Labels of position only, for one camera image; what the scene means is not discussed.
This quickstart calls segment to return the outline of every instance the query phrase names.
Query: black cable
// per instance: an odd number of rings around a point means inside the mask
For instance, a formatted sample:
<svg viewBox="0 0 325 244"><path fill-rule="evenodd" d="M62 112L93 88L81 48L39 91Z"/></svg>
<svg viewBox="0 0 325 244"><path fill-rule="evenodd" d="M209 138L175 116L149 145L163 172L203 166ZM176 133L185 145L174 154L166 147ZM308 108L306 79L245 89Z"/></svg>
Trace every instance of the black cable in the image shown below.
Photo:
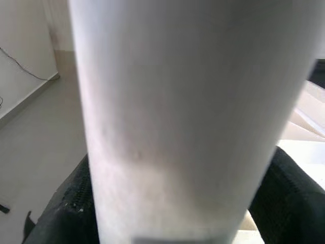
<svg viewBox="0 0 325 244"><path fill-rule="evenodd" d="M53 78L51 78L51 79L43 79L43 78L40 78L40 77L38 77L38 76L36 76L36 75L34 75L32 72L30 72L30 71L28 71L26 68L24 68L24 66L23 65L21 65L15 58L13 58L13 57L11 57L2 47L0 47L0 51L3 53L3 54L5 54L8 58L10 58L13 62L15 62L16 63L16 65L18 65L24 72L26 72L28 75L31 75L32 77L34 77L34 78L36 78L36 79L38 79L38 80L44 80L44 81L46 81L46 80L48 80L48 81L53 81L53 80L58 80L58 79L60 79L61 78L61 76L57 76L57 77L53 77ZM2 98L2 97L0 97L0 99L1 99L1 102L0 102L0 109L1 109L1 107L2 107L2 103L4 102L4 99Z"/></svg>

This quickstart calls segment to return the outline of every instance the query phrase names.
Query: floor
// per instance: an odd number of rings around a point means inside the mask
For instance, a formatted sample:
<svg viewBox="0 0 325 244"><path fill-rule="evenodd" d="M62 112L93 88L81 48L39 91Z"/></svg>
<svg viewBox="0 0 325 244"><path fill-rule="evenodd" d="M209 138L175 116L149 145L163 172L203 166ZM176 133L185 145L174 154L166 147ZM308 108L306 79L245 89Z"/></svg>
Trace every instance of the floor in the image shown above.
<svg viewBox="0 0 325 244"><path fill-rule="evenodd" d="M29 210L37 221L56 188L86 154L73 52L56 53L61 79L0 130L0 242L22 241Z"/></svg>

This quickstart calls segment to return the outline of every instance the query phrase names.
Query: white pipe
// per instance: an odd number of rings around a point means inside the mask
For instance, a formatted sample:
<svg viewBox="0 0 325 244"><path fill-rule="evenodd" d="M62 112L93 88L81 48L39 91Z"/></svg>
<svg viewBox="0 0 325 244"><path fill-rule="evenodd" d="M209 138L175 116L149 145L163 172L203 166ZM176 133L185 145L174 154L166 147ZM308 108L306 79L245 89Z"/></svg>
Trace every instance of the white pipe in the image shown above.
<svg viewBox="0 0 325 244"><path fill-rule="evenodd" d="M102 244L232 240L319 50L322 6L70 0Z"/></svg>

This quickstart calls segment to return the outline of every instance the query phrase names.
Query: white wall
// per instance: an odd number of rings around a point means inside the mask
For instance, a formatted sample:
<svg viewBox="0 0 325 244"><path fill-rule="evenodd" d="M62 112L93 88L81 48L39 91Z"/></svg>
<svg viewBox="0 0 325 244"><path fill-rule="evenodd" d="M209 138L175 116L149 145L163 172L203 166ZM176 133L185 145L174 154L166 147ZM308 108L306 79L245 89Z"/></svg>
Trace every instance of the white wall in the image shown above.
<svg viewBox="0 0 325 244"><path fill-rule="evenodd" d="M68 0L43 0L43 3L54 49L73 51Z"/></svg>
<svg viewBox="0 0 325 244"><path fill-rule="evenodd" d="M0 46L39 77L57 72L41 0L0 1ZM43 83L0 53L0 118Z"/></svg>

